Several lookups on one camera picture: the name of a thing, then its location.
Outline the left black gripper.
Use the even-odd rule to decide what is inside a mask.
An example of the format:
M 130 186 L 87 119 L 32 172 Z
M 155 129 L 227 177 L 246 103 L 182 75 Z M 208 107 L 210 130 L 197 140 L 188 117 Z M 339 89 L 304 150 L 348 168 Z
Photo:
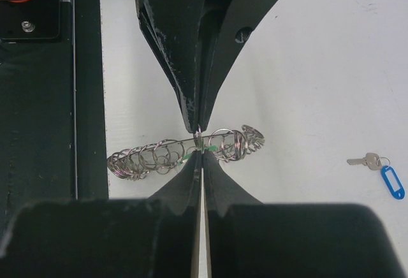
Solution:
M 140 28 L 176 93 L 189 132 L 198 128 L 198 38 L 204 2 L 137 0 Z

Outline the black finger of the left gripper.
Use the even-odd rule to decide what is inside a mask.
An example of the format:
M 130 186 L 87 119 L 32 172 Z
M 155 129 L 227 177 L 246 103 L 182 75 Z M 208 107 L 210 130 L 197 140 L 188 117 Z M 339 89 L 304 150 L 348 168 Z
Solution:
M 250 35 L 278 0 L 210 0 L 200 26 L 198 126 L 206 130 L 218 92 Z

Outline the metal key ring disc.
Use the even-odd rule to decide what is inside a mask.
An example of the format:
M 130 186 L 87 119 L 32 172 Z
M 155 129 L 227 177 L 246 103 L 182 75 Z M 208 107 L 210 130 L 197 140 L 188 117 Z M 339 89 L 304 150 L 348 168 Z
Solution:
M 166 175 L 184 163 L 180 161 L 187 149 L 196 147 L 194 152 L 208 151 L 218 161 L 225 163 L 243 160 L 259 151 L 265 144 L 264 135 L 256 128 L 243 125 L 240 129 L 220 128 L 210 135 L 197 132 L 190 139 L 163 139 L 156 143 L 114 152 L 107 158 L 107 167 L 116 177 L 124 180 L 142 180 L 150 173 Z M 206 146 L 217 147 L 216 152 L 204 150 Z

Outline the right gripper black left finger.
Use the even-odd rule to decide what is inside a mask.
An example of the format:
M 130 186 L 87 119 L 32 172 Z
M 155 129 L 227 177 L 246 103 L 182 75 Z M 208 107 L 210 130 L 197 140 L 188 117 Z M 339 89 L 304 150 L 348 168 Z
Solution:
M 146 199 L 42 201 L 1 242 L 2 277 L 197 277 L 202 155 Z

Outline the key with green tag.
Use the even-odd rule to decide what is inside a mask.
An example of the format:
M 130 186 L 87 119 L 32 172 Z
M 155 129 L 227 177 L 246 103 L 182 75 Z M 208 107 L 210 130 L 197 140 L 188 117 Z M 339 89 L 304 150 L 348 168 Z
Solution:
M 180 164 L 185 163 L 186 161 L 188 161 L 190 159 L 190 157 L 192 156 L 193 152 L 196 151 L 197 148 L 196 147 L 190 147 L 187 149 L 187 152 L 185 154 L 185 156 L 182 158 L 182 160 L 180 161 Z M 216 152 L 217 151 L 217 147 L 215 145 L 213 146 L 206 146 L 204 148 L 204 150 L 209 150 L 211 152 Z

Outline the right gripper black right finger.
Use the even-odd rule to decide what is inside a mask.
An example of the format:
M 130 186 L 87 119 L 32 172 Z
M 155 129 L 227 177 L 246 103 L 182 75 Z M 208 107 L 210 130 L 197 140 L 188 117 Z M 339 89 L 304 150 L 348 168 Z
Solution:
M 397 277 L 379 218 L 352 203 L 262 203 L 203 154 L 212 277 Z

